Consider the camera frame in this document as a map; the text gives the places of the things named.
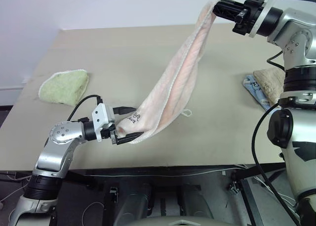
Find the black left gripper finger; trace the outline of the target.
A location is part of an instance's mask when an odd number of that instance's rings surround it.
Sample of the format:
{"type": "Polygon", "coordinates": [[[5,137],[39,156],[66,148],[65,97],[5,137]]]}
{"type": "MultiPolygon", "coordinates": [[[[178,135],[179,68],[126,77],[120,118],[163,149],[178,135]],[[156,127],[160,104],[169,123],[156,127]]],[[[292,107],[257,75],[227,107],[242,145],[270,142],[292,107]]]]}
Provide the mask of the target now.
{"type": "Polygon", "coordinates": [[[134,107],[115,107],[113,108],[113,112],[115,115],[125,115],[136,111],[137,109],[134,107]]]}
{"type": "Polygon", "coordinates": [[[125,137],[117,138],[117,145],[131,142],[135,140],[136,138],[140,137],[142,134],[143,132],[136,132],[136,133],[127,134],[125,137]]]}

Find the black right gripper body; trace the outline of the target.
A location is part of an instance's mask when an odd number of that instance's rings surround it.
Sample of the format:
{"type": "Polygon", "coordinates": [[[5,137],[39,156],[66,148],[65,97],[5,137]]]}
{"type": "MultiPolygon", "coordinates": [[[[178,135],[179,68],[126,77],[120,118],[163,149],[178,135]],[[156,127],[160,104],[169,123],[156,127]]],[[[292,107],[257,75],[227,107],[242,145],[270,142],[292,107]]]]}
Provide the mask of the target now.
{"type": "Polygon", "coordinates": [[[239,4],[234,15],[233,32],[240,35],[249,34],[262,11],[262,4],[239,4]]]}

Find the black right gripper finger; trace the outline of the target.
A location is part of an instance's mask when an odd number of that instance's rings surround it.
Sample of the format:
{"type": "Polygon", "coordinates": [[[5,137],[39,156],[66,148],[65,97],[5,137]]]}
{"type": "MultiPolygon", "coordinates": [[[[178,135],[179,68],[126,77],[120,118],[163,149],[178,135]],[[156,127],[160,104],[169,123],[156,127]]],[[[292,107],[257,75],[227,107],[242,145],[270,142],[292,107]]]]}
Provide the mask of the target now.
{"type": "Polygon", "coordinates": [[[247,13],[247,8],[244,6],[244,4],[240,3],[240,2],[237,2],[237,1],[234,1],[234,0],[219,0],[217,2],[217,4],[227,4],[227,5],[236,7],[238,14],[241,13],[242,11],[244,13],[247,13]]]}
{"type": "Polygon", "coordinates": [[[216,4],[213,13],[220,18],[234,22],[237,16],[237,8],[227,4],[216,4]]]}

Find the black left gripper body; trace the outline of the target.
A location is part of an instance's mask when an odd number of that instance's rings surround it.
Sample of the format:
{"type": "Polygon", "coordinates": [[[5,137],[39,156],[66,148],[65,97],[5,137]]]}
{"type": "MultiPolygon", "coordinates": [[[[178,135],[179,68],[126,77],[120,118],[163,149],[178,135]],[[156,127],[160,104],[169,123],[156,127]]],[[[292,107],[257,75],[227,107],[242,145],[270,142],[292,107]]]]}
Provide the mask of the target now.
{"type": "Polygon", "coordinates": [[[118,144],[118,135],[115,124],[111,123],[109,125],[104,125],[100,134],[102,139],[110,139],[112,144],[118,144]]]}

